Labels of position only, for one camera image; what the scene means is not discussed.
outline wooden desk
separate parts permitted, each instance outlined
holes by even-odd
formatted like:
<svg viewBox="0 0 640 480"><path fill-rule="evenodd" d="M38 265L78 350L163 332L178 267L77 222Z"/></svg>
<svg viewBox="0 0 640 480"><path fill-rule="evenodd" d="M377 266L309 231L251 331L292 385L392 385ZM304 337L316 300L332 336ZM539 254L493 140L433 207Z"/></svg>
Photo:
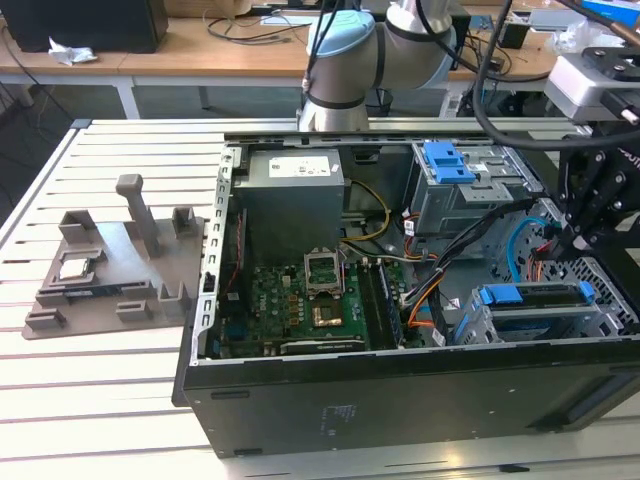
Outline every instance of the wooden desk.
<svg viewBox="0 0 640 480"><path fill-rule="evenodd" d="M496 7L468 7L468 10L472 14L497 12ZM243 19L241 23L252 21L254 20ZM224 31L226 26L221 24L216 28ZM234 27L229 34L251 36L281 28L258 24L246 28ZM133 93L136 86L201 87L203 106L209 104L206 87L299 87L307 65L307 53L303 44L307 39L307 29L299 29L297 34L300 39L291 32L282 34L290 39L282 44L238 45L209 35L201 19L174 18L170 20L167 36L155 54L100 52L96 62L73 67L58 64L45 53L23 53L13 41L10 48L42 84L115 87L127 118L137 119L140 118L140 113ZM509 50L513 62L510 75L530 76L551 69L555 56L543 48L547 36L548 34L530 32L521 50ZM468 59L475 60L473 55L469 56L469 52L465 55ZM465 68L450 72L448 81L439 86L449 92L445 104L449 105L452 99L459 98L474 77L475 74ZM33 83L2 47L0 81L9 84ZM543 84L516 84L515 88L539 91ZM441 115L450 116L452 111L451 108L443 108Z"/></svg>

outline yellow wire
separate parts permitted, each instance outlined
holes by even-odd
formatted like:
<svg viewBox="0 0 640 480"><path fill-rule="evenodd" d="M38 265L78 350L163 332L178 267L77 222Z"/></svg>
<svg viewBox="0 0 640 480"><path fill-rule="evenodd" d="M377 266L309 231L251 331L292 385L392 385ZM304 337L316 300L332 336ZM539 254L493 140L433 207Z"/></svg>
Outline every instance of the yellow wire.
<svg viewBox="0 0 640 480"><path fill-rule="evenodd" d="M389 223L391 223L391 212L389 210L389 207L387 207L387 204L384 203L384 200L382 200L382 197L378 195L376 192L374 192L373 189L366 183L363 183L360 180L351 180L351 183L360 185L367 192L373 195L375 199L378 200L378 202L380 202L380 205L382 205L382 208L384 208L384 223L382 224L382 227L380 227L380 230L378 230L377 232L369 233L368 235L360 235L358 237L346 237L346 238L343 238L342 241L343 242L361 242L363 240L373 240L374 238L378 238L380 235L382 235L384 232L387 231L387 228L389 228Z"/></svg>

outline slotted table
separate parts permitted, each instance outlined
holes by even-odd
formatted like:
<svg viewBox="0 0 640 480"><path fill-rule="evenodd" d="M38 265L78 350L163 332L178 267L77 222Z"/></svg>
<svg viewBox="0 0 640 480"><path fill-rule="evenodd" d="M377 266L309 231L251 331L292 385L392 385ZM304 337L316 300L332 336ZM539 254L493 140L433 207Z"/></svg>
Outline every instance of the slotted table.
<svg viewBox="0 0 640 480"><path fill-rule="evenodd" d="M498 124L546 138L570 131L559 119ZM638 478L640 397L578 433L220 462L190 409L170 401L181 328L22 338L67 209L128 220L114 187L120 174L139 173L156 218L178 205L208 217L224 134L294 128L290 120L125 120L66 134L0 230L0 479L497 478L505 464L530 468L526 478L536 480ZM374 120L372 128L478 131L470 119Z"/></svg>

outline gray robot arm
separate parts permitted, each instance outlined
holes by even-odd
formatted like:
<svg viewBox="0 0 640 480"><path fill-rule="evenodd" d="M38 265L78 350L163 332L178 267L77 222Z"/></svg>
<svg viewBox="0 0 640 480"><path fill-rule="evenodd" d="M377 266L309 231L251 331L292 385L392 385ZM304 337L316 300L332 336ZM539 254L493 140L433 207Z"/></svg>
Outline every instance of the gray robot arm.
<svg viewBox="0 0 640 480"><path fill-rule="evenodd" d="M386 22L378 24L363 12L337 12L322 44L327 48L320 51L304 82L307 100L298 119L300 131L367 130L365 96L371 88L420 88L446 76L451 59L422 26L416 1L422 2L438 37L455 43L448 0L394 3Z"/></svg>

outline chip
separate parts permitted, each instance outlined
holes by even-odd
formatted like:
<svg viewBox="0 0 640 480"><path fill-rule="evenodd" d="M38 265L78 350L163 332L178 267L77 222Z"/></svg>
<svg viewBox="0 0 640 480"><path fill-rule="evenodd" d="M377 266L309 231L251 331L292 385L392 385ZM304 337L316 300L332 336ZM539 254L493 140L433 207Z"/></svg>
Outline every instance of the chip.
<svg viewBox="0 0 640 480"><path fill-rule="evenodd" d="M311 300L311 318L316 328L343 325L342 303L333 297L318 296Z"/></svg>

